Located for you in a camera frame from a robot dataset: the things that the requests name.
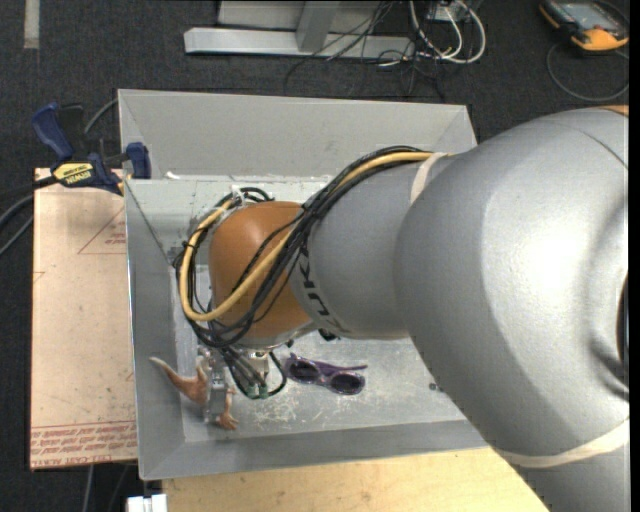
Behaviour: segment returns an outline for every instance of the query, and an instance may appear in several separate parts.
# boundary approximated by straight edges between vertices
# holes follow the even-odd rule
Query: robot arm
[[[619,353],[626,141],[625,116],[578,110],[461,155],[405,150],[356,163],[302,210],[256,207],[261,234],[227,238],[240,239],[251,260],[269,233],[282,228],[282,236],[268,241],[271,260],[246,279],[255,279],[251,306],[224,317],[236,330],[213,345],[241,328],[235,342],[257,351],[310,327],[348,338],[411,336],[438,383],[554,512],[630,510]],[[212,283],[223,279],[222,228],[239,215],[213,235]],[[247,217],[229,233],[254,224]],[[284,291],[274,293],[276,283]],[[225,286],[214,312],[234,293]],[[270,311],[258,310],[259,300]],[[247,307],[253,316],[243,323]],[[209,313],[192,319],[215,331],[220,317]]]

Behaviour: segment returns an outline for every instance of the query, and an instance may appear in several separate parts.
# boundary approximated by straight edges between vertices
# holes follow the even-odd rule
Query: dark gray carpet
[[[628,16],[628,0],[612,3]],[[537,4],[485,0],[478,14],[487,30],[486,54],[470,66],[443,67],[442,96],[433,79],[419,80],[407,95],[399,70],[352,60],[305,62],[291,76],[286,94],[344,98],[353,93],[370,99],[464,104],[480,142],[541,115],[591,105],[567,95],[549,78],[545,55],[557,37]],[[406,26],[404,9],[395,7],[386,24],[393,31]],[[284,77],[297,59],[184,55],[183,33],[213,22],[214,2],[42,0],[40,50],[25,50],[24,0],[3,0],[0,195],[28,184],[34,167],[53,162],[30,126],[31,115],[50,101],[79,102],[92,114],[118,88],[284,94]],[[578,58],[562,50],[559,58],[559,73],[583,95],[613,92],[627,79],[629,62],[619,57]],[[433,73],[433,66],[425,72]],[[628,101],[627,93],[615,103]],[[93,133],[105,138],[108,153],[118,150],[115,113],[101,119]],[[0,200],[0,212],[9,204]],[[12,226],[28,215],[27,209]],[[6,239],[0,234],[0,245]],[[0,257],[0,510],[79,511],[85,468],[32,474],[27,465],[31,258],[30,232]],[[90,510],[105,509],[121,472],[118,465],[97,467]],[[131,470],[120,494],[140,492]]]

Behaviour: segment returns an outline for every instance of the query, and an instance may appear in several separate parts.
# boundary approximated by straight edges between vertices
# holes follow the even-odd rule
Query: metal stand base
[[[301,51],[295,32],[230,28],[192,28],[184,34],[188,54],[248,54],[329,57],[349,46],[358,35],[328,34],[324,50]],[[405,37],[367,36],[341,57],[376,59],[382,52],[411,53],[413,42]]]

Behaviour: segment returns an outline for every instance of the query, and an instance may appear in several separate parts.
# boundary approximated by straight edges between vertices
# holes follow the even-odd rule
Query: orange device
[[[573,44],[590,53],[615,50],[629,41],[622,13],[605,10],[598,2],[543,0],[540,12]]]

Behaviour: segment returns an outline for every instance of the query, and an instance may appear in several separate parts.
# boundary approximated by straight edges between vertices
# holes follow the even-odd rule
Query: purple sunglasses
[[[317,384],[341,395],[357,395],[364,388],[364,377],[353,370],[364,370],[361,366],[334,366],[321,361],[312,361],[293,352],[283,365],[285,375],[302,384]]]

